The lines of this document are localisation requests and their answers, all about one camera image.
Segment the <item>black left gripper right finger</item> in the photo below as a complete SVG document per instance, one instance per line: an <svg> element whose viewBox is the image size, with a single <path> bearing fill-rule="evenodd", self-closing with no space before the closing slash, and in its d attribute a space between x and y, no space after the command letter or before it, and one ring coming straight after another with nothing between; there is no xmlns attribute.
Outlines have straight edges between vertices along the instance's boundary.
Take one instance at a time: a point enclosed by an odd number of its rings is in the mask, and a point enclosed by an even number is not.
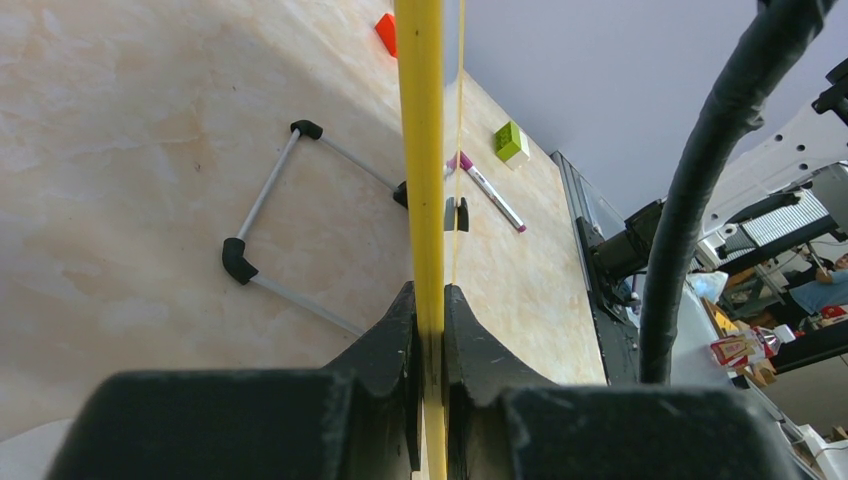
<svg viewBox="0 0 848 480"><path fill-rule="evenodd" d="M446 375L447 461L450 479L520 479L522 426L510 431L503 401L513 389L555 383L499 341L476 318L462 289L444 289L443 372Z"/></svg>

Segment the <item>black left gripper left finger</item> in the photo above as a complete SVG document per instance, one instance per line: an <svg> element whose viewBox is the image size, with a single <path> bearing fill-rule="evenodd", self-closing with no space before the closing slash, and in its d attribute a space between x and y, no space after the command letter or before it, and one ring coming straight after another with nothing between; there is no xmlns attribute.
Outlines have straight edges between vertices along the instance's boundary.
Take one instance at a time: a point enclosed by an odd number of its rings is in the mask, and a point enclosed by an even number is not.
<svg viewBox="0 0 848 480"><path fill-rule="evenodd" d="M421 470L421 348L415 287L406 282L388 310L322 367L350 386L341 413L339 472Z"/></svg>

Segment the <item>yellow framed whiteboard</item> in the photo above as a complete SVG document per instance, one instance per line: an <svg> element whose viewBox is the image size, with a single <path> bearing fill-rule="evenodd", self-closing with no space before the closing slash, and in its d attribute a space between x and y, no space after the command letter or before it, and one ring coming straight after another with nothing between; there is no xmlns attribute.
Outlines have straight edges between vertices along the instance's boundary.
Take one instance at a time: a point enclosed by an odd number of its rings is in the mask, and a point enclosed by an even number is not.
<svg viewBox="0 0 848 480"><path fill-rule="evenodd" d="M423 364L423 424L429 476L448 476L448 400L443 374L445 287L454 275L459 205L465 4L394 5L417 330Z"/></svg>

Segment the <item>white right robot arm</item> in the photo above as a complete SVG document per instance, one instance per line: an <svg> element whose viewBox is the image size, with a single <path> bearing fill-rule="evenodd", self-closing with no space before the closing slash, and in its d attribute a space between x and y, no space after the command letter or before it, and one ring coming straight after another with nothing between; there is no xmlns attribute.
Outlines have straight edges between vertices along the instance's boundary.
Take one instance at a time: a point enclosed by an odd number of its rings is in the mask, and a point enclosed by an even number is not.
<svg viewBox="0 0 848 480"><path fill-rule="evenodd" d="M830 87L803 106L770 139L742 154L722 171L696 229L691 257L716 267L724 244L737 225L757 218L784 193L799 187L827 167L847 160L847 62L826 75ZM656 200L625 221L624 230L588 248L592 272L615 288L647 266L665 206Z"/></svg>

